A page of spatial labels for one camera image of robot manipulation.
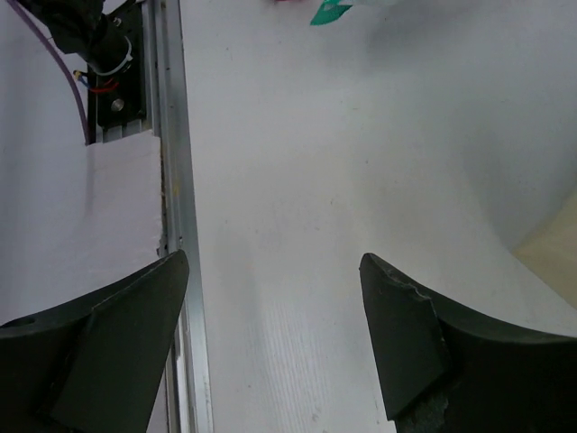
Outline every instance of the wire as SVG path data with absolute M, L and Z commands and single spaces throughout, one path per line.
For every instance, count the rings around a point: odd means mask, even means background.
M 32 32 L 36 35 L 36 37 L 42 42 L 44 48 L 50 53 L 54 61 L 60 67 L 62 73 L 66 77 L 70 85 L 70 89 L 72 90 L 72 94 L 74 95 L 74 99 L 76 101 L 76 106 L 78 109 L 78 115 L 80 116 L 80 123 L 82 124 L 82 131 L 84 132 L 84 138 L 86 140 L 86 145 L 90 144 L 90 132 L 88 131 L 88 120 L 87 115 L 84 112 L 84 105 L 82 104 L 82 97 L 80 96 L 80 92 L 78 91 L 77 86 L 74 84 L 74 79 L 72 75 L 69 73 L 69 70 L 62 60 L 61 56 L 57 53 L 56 49 L 52 46 L 50 41 L 46 39 L 46 37 L 42 34 L 41 30 L 38 26 L 34 23 L 34 21 L 28 16 L 28 14 L 24 11 L 23 7 L 20 6 L 16 0 L 6 0 L 6 2 L 12 7 L 12 9 L 16 12 L 16 14 L 24 21 L 24 23 L 32 30 Z
M 106 87 L 106 86 L 112 84 L 112 82 L 114 81 L 114 77 L 112 77 L 108 81 L 106 81 L 106 83 L 103 84 L 101 88 L 93 88 L 90 86 L 90 84 L 88 84 L 88 81 L 87 81 L 88 74 L 86 72 L 82 72 L 81 70 L 75 70 L 72 72 L 72 74 L 74 75 L 74 78 L 76 79 L 76 81 L 79 81 L 80 83 L 82 83 L 84 85 L 84 87 L 87 88 L 92 93 L 109 93 L 109 92 L 112 92 L 113 90 L 115 90 L 119 85 L 119 83 L 116 82 L 111 87 L 109 87 L 109 88 Z
M 118 83 L 114 83 L 109 88 L 89 88 L 88 90 L 90 90 L 92 93 L 109 93 L 109 92 L 112 92 L 117 87 L 118 87 Z
M 88 84 L 86 78 L 84 78 L 84 77 L 78 77 L 78 81 L 81 82 L 82 84 L 84 84 L 84 87 L 85 87 L 85 88 L 90 89 L 90 85 Z

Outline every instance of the screw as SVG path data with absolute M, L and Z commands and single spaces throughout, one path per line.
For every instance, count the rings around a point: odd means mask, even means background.
M 114 101 L 112 101 L 112 105 L 110 105 L 110 109 L 114 112 L 114 113 L 118 113 L 120 111 L 123 111 L 124 108 L 124 101 L 120 98 L 115 99 Z

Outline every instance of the green plastic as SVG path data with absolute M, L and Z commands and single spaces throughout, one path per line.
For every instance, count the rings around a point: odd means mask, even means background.
M 343 14 L 351 9 L 351 5 L 339 5 L 341 0 L 325 0 L 316 11 L 316 15 L 310 25 L 329 24 L 338 20 Z

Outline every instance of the red wire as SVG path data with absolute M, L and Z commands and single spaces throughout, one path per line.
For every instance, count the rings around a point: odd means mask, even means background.
M 110 79 L 110 80 L 106 81 L 105 85 L 109 84 L 110 81 L 112 81 L 112 80 Z M 118 83 L 116 82 L 109 88 L 90 88 L 89 90 L 92 93 L 108 93 L 108 92 L 112 92 L 117 87 L 118 87 Z

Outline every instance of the white surface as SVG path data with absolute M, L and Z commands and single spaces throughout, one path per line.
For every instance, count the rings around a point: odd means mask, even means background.
M 0 1 L 0 324 L 155 261 L 161 210 L 159 139 L 85 147 L 66 80 Z M 150 432 L 165 409 L 161 389 Z
M 577 3 L 182 2 L 216 433 L 386 423 L 358 264 L 577 336 L 508 252 L 577 175 Z

